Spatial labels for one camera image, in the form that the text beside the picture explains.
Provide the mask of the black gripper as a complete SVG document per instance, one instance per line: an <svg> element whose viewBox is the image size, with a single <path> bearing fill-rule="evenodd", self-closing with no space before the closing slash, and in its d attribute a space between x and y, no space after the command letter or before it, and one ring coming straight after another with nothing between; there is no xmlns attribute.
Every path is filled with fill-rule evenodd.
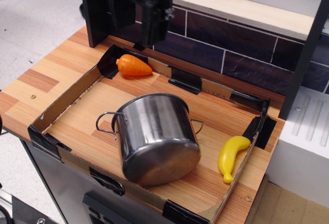
<svg viewBox="0 0 329 224"><path fill-rule="evenodd" d="M135 23L136 6L131 0L108 0L112 21L117 29ZM166 39L174 17L173 0L146 0L142 5L142 44L153 46Z"/></svg>

